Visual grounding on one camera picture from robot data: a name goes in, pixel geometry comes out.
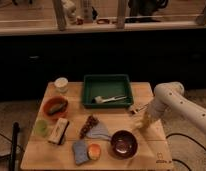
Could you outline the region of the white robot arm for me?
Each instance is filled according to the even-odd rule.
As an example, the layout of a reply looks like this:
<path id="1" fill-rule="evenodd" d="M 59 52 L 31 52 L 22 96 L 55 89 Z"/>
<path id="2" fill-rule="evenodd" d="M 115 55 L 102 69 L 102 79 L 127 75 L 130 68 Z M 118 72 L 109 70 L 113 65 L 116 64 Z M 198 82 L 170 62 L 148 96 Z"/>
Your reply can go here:
<path id="1" fill-rule="evenodd" d="M 184 86 L 180 82 L 157 84 L 154 98 L 147 105 L 141 127 L 149 127 L 159 120 L 167 107 L 181 114 L 206 135 L 206 109 L 184 97 Z"/>

